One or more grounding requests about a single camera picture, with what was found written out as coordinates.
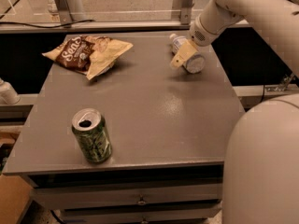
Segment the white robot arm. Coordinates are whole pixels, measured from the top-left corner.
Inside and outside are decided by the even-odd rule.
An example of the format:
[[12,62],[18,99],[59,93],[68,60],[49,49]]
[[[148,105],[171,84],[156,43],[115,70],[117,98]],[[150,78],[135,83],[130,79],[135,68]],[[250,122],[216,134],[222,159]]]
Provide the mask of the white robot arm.
[[[210,0],[172,66],[241,20],[299,76],[299,6],[288,0]],[[235,125],[225,152],[222,224],[299,224],[299,94],[262,102]]]

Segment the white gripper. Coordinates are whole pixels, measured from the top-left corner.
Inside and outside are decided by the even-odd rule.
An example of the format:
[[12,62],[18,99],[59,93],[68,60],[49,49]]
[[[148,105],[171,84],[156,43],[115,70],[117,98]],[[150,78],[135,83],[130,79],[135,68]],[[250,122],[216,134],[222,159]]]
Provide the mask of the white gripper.
[[197,46],[205,47],[217,39],[221,33],[222,20],[216,16],[200,14],[190,27],[190,39],[173,42],[176,49],[170,65],[179,68],[198,52]]

